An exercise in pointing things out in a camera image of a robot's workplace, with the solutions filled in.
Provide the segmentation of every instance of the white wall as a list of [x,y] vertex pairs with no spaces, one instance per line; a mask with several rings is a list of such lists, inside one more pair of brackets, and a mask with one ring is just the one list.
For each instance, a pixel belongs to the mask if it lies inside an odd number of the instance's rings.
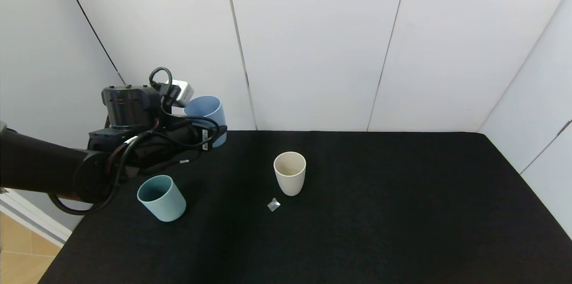
[[[75,0],[0,0],[0,117],[19,133],[85,148],[103,128],[101,90],[121,83]],[[80,217],[20,192],[73,229]],[[85,209],[87,204],[75,206]]]
[[572,127],[564,130],[522,177],[572,238]]
[[233,1],[260,129],[367,129],[399,0]]
[[80,3],[127,83],[166,66],[195,96],[220,97],[229,129],[255,128],[229,0]]
[[535,48],[479,131],[522,172],[570,119],[572,0],[562,0]]
[[370,131],[477,131],[560,0],[402,0]]

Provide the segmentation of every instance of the beige cup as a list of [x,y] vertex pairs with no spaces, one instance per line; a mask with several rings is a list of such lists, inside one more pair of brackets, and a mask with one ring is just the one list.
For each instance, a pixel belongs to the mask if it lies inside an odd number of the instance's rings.
[[306,159],[298,152],[284,152],[274,159],[274,172],[282,192],[296,196],[306,176]]

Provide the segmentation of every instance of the black cable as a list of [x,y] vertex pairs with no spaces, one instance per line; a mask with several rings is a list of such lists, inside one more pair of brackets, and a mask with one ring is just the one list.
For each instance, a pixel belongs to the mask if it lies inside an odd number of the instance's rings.
[[105,208],[111,202],[111,200],[115,196],[115,193],[117,192],[117,190],[120,186],[119,180],[121,178],[121,173],[123,172],[123,168],[125,167],[125,162],[127,161],[127,158],[129,157],[129,153],[131,153],[131,151],[133,151],[135,146],[137,146],[137,143],[141,142],[146,136],[150,135],[151,133],[153,133],[153,132],[152,131],[145,131],[145,132],[139,133],[139,135],[137,135],[137,137],[133,141],[131,141],[131,143],[129,143],[129,145],[127,146],[127,148],[123,152],[123,155],[121,156],[121,160],[119,162],[119,166],[117,167],[116,176],[115,176],[115,179],[113,182],[113,188],[112,188],[109,196],[105,199],[104,202],[97,203],[97,204],[93,205],[90,209],[77,210],[77,209],[72,209],[72,208],[64,205],[63,202],[61,202],[61,200],[59,200],[59,198],[57,197],[56,194],[48,194],[47,196],[50,198],[51,202],[56,207],[61,209],[63,212],[69,213],[70,215],[85,216],[85,215],[97,212],[97,211]]
[[151,74],[149,74],[149,84],[151,86],[156,86],[157,82],[155,80],[153,80],[153,78],[155,78],[155,74],[157,74],[158,72],[166,72],[167,73],[167,77],[168,77],[168,82],[167,82],[167,91],[166,93],[163,95],[163,99],[161,100],[161,111],[163,111],[163,113],[165,115],[168,115],[170,117],[177,117],[179,119],[200,119],[203,121],[208,121],[210,123],[213,123],[214,128],[216,129],[216,132],[213,133],[212,136],[208,137],[206,140],[200,142],[200,143],[196,143],[196,144],[184,144],[184,143],[180,143],[177,141],[172,140],[171,138],[167,139],[170,140],[178,145],[184,146],[184,147],[199,147],[200,145],[203,145],[205,143],[208,143],[209,141],[213,140],[214,138],[218,137],[220,135],[220,125],[214,121],[214,119],[210,119],[208,117],[204,117],[204,116],[189,116],[189,115],[176,115],[176,114],[171,114],[169,112],[167,112],[165,110],[166,107],[166,103],[167,103],[167,98],[170,98],[170,93],[171,90],[173,89],[173,76],[171,74],[171,71],[166,68],[166,67],[157,67],[155,68]]

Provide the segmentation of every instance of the plastic wrapper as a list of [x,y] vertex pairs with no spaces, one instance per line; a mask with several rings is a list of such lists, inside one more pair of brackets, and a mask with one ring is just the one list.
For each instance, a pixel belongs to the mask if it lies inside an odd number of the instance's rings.
[[278,209],[278,207],[280,207],[280,202],[278,202],[278,200],[276,200],[276,198],[273,198],[272,201],[267,204],[268,209],[270,209],[270,211],[274,211],[276,209]]

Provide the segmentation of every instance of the light blue cup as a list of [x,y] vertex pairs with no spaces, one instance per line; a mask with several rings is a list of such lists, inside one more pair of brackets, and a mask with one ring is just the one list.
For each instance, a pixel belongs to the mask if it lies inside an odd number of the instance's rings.
[[[209,119],[214,119],[219,125],[226,125],[224,119],[223,103],[216,96],[199,96],[198,98],[191,99],[185,106],[185,114],[189,116],[204,116]],[[209,121],[202,119],[192,119],[191,121],[199,124],[214,126]],[[220,147],[227,140],[227,133],[221,135],[214,143],[213,148]]]
[[186,201],[170,176],[154,176],[137,190],[137,199],[160,221],[178,219],[186,209]]

